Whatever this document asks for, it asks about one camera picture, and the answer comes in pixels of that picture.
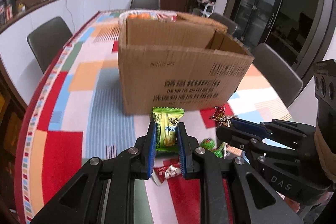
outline dining table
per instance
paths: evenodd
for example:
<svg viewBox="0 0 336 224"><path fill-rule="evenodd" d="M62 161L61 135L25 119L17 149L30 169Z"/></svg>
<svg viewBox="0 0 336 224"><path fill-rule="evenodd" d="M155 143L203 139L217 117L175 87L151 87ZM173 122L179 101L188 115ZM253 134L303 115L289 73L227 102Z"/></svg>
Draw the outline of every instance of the dining table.
<svg viewBox="0 0 336 224"><path fill-rule="evenodd" d="M29 224L88 159L117 157L147 133L149 115L124 114L118 70L122 12L99 11L87 21L58 52L33 94L16 151L14 192L21 223ZM223 104L227 115L251 122L292 119L254 65ZM214 112L186 111L180 122L200 142L215 139L215 122L209 119ZM163 159L154 165L162 166ZM198 189L197 180L181 176L160 186L152 179L135 180L135 224L199 223Z"/></svg>

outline chair backrest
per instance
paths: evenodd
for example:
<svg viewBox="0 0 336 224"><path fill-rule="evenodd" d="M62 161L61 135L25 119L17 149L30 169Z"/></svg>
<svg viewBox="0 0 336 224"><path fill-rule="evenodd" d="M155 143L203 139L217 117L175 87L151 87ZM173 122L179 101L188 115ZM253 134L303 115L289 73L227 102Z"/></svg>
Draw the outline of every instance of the chair backrest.
<svg viewBox="0 0 336 224"><path fill-rule="evenodd" d="M160 10L160 0L132 0L131 9Z"/></svg>
<svg viewBox="0 0 336 224"><path fill-rule="evenodd" d="M238 24L236 22L234 22L233 20L227 18L226 16L220 15L218 13L212 13L209 18L212 18L222 24L224 24L225 26L227 26L227 33L229 35L234 35L235 31L238 28Z"/></svg>
<svg viewBox="0 0 336 224"><path fill-rule="evenodd" d="M253 64L265 76L286 107L300 93L303 82L293 69L270 46L259 44L252 51Z"/></svg>
<svg viewBox="0 0 336 224"><path fill-rule="evenodd" d="M27 36L28 44L43 73L71 36L71 31L61 17L49 20Z"/></svg>

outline tablecloth border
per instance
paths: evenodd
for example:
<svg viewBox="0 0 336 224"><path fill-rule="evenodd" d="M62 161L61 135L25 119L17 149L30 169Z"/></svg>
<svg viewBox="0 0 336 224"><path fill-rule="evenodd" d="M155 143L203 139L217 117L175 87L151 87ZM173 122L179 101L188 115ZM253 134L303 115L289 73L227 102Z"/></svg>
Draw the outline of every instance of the tablecloth border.
<svg viewBox="0 0 336 224"><path fill-rule="evenodd" d="M85 27L92 22L92 20L94 18L96 18L99 14L101 13L101 11L98 11L96 14L94 14L71 38L70 40L67 41L67 43L65 44L65 46L67 46L68 44L70 44L73 39L75 37L78 36L78 34L80 34L83 29L85 29ZM27 107L26 113L24 115L23 121L22 121L22 126L20 129L20 133L18 136L18 141L17 141L17 147L16 147L16 160L15 160L15 166L14 166L14 198L15 198L15 205L16 205L16 211L17 211L17 215L19 217L19 221L23 224L26 223L26 218L25 218L25 213L24 213L24 205L23 205L23 197L22 197L22 159L23 159L23 153L24 153L24 147L25 147L25 143L26 143L26 135L27 135L27 131L28 131L28 126L29 126L29 122L30 119L33 115L36 103L40 97L40 94L42 92L42 89L45 85L45 83L47 82L47 79L51 73L51 71L53 70L54 66L56 65L58 59L60 58L62 52L63 52L63 48L62 47L57 55L54 57L53 61L51 62L51 64L49 65L47 71L44 73L42 79L40 80L30 102L29 105Z"/></svg>

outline countertop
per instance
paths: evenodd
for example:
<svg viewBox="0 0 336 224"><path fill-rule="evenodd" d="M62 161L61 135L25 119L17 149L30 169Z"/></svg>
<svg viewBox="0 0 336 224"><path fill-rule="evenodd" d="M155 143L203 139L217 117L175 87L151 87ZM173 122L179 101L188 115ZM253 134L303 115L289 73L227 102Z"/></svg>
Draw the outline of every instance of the countertop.
<svg viewBox="0 0 336 224"><path fill-rule="evenodd" d="M42 1L40 3L37 3L36 5L33 5L32 7L28 8L24 13L21 13L19 15L14 16L13 18L11 18L5 25L2 25L0 27L0 34L5 31L8 27L10 27L12 24L14 24L15 22L17 22L18 20L20 20L21 18L23 18L24 16L30 14L31 12L47 5L50 4L54 1L57 0L46 0L46 1Z"/></svg>

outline cabinet handle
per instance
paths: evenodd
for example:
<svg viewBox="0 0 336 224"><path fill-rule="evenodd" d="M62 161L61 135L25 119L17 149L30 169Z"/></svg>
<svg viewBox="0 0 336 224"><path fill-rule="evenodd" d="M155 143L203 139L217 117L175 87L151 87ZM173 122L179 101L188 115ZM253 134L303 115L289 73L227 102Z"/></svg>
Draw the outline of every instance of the cabinet handle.
<svg viewBox="0 0 336 224"><path fill-rule="evenodd" d="M267 28L268 28L268 29L269 29L269 27L271 26L271 23L272 23L273 19L274 19L274 13L272 14L271 18L270 18L269 21L268 21L268 24L267 24Z"/></svg>

